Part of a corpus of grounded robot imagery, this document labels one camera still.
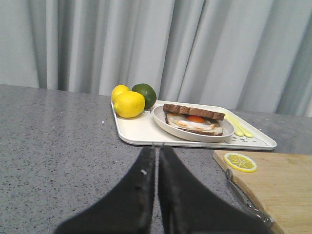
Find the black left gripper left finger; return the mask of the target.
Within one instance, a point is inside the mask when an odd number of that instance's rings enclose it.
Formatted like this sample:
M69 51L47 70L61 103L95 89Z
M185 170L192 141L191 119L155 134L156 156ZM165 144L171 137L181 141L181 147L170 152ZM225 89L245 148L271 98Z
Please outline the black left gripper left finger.
M57 234L148 234L155 198L155 149L144 147L100 201L60 224Z

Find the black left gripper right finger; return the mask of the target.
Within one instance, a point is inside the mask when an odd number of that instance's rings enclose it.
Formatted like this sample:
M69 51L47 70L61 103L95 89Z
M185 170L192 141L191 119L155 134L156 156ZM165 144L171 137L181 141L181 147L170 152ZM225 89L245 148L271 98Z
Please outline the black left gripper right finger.
M159 152L158 197L166 234L269 234L270 229L219 198L186 168L173 148Z

